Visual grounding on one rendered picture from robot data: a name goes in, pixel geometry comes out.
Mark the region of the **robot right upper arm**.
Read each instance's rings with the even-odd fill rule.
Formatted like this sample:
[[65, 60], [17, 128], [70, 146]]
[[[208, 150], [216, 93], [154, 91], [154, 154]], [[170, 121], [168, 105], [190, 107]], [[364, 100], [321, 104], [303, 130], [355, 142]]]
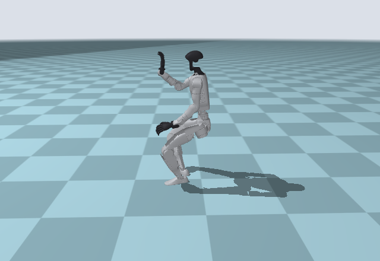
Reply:
[[186, 87], [189, 86], [190, 79], [191, 79], [191, 76], [187, 78], [183, 83], [180, 81], [177, 81], [175, 84], [175, 89], [178, 91], [185, 89]]

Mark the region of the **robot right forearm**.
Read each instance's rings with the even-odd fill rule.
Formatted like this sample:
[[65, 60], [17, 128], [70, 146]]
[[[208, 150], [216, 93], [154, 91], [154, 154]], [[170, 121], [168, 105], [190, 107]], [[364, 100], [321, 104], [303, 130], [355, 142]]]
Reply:
[[160, 70], [158, 70], [157, 73], [158, 73], [158, 75], [161, 76], [166, 82], [168, 82], [170, 86], [173, 86], [173, 85], [175, 86], [176, 82], [178, 81], [178, 80], [172, 78], [168, 73], [165, 73], [165, 71], [164, 71], [164, 74], [163, 74], [163, 75], [160, 74]]

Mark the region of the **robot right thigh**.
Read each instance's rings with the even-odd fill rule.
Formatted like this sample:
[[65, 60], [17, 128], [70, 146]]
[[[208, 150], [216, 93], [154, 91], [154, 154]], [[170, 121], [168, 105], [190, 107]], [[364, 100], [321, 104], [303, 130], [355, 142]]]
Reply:
[[188, 126], [196, 124], [197, 118], [188, 119], [183, 125], [181, 125], [179, 128], [174, 128], [170, 131], [170, 133], [167, 135], [167, 141], [176, 133], [181, 131], [182, 129], [187, 128]]

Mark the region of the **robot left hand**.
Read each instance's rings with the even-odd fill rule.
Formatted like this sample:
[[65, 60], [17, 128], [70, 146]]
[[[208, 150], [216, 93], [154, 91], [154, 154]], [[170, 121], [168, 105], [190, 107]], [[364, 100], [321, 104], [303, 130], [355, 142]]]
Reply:
[[170, 128], [174, 129], [174, 128], [178, 128], [178, 127], [179, 127], [179, 125], [173, 125], [173, 121], [171, 121], [171, 123], [169, 123], [169, 122], [161, 122], [159, 125], [157, 125], [156, 132], [157, 132], [157, 134], [159, 136], [160, 132], [166, 131], [166, 130], [168, 130]]

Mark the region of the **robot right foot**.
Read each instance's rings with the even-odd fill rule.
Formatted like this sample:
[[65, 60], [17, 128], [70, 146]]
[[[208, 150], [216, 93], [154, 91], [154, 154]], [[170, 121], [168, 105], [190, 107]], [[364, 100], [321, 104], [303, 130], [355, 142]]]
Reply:
[[[181, 169], [181, 168], [180, 168]], [[170, 170], [171, 171], [171, 170]], [[172, 171], [171, 171], [172, 172]], [[183, 171], [180, 171], [183, 176], [189, 176], [189, 171], [183, 168]]]

